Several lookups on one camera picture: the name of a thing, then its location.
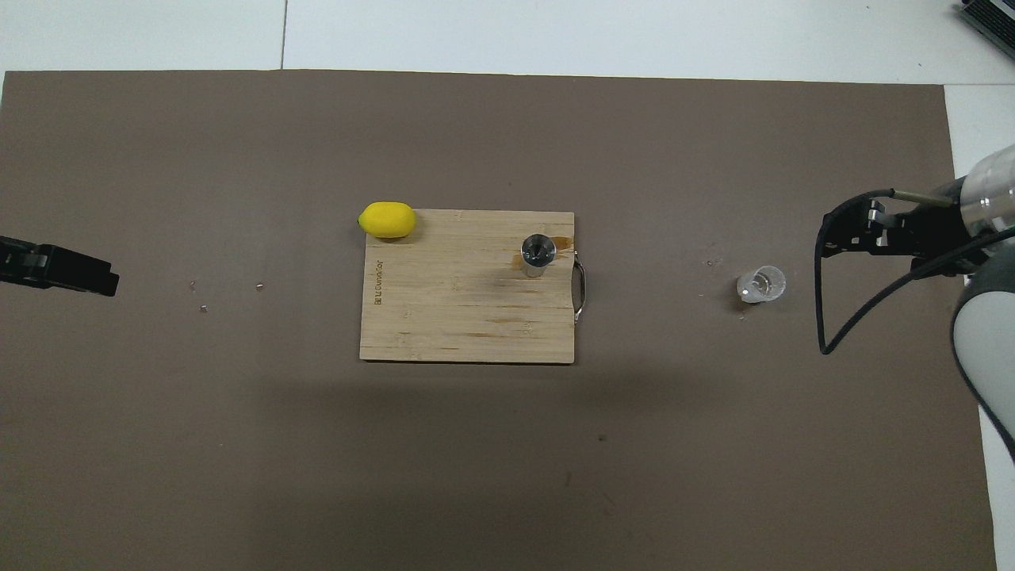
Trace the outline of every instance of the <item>metal handle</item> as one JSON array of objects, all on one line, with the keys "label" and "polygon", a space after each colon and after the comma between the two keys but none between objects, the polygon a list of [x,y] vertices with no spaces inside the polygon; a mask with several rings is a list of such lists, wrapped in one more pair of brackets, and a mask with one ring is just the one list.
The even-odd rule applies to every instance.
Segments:
[{"label": "metal handle", "polygon": [[579,291],[579,302],[578,307],[574,308],[574,324],[578,324],[578,318],[582,315],[582,310],[585,308],[585,266],[578,259],[578,249],[574,249],[574,268],[578,269],[578,291]]}]

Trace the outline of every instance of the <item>black cable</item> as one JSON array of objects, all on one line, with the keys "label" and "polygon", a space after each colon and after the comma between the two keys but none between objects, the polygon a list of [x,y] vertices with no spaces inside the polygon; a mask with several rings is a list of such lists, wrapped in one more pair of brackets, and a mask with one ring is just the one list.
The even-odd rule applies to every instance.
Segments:
[{"label": "black cable", "polygon": [[831,225],[832,221],[842,212],[842,210],[853,206],[857,202],[863,200],[870,200],[872,198],[878,197],[888,197],[890,198],[894,194],[894,190],[875,190],[872,192],[867,192],[847,200],[839,206],[837,206],[831,212],[825,214],[824,221],[821,224],[821,229],[818,230],[817,242],[814,245],[814,310],[815,317],[817,319],[818,327],[818,348],[821,350],[821,355],[828,355],[835,351],[838,344],[845,338],[845,335],[850,333],[853,328],[860,323],[875,306],[881,303],[885,298],[894,294],[898,289],[905,285],[906,283],[912,281],[913,279],[919,279],[925,275],[931,274],[934,271],[954,262],[955,260],[961,258],[962,256],[977,249],[991,243],[1007,239],[1009,237],[1015,236],[1015,226],[1006,228],[997,233],[991,233],[988,235],[982,235],[971,241],[968,241],[958,247],[954,247],[940,256],[933,258],[926,263],[922,264],[920,267],[909,271],[902,277],[899,277],[895,281],[888,284],[888,287],[881,290],[873,298],[868,300],[857,313],[853,314],[853,317],[842,326],[842,329],[835,334],[832,338],[831,343],[827,346],[825,345],[825,332],[824,332],[824,307],[821,297],[821,253],[823,252],[825,234],[828,232],[828,227]]}]

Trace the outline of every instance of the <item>stainless steel cup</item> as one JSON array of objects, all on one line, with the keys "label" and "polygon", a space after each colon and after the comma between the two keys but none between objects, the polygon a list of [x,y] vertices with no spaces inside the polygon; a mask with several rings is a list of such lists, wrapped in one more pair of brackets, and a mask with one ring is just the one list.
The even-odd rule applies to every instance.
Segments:
[{"label": "stainless steel cup", "polygon": [[557,257],[557,244],[548,235],[533,233],[522,242],[522,271],[529,277],[539,277]]}]

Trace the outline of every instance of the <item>wooden cutting board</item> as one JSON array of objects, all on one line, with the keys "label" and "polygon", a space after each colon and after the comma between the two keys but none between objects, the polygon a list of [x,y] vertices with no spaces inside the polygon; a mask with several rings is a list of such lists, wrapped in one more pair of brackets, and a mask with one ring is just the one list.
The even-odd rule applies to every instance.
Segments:
[{"label": "wooden cutting board", "polygon": [[[573,212],[415,211],[409,235],[366,236],[360,359],[574,362]],[[539,277],[522,271],[532,233],[557,244]]]}]

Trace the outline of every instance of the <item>lemon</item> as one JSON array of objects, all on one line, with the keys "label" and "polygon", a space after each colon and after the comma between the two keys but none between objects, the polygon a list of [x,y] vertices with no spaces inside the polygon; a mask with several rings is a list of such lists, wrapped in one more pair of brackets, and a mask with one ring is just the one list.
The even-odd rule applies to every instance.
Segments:
[{"label": "lemon", "polygon": [[358,219],[359,227],[375,237],[402,237],[416,227],[416,213],[404,202],[373,202]]}]

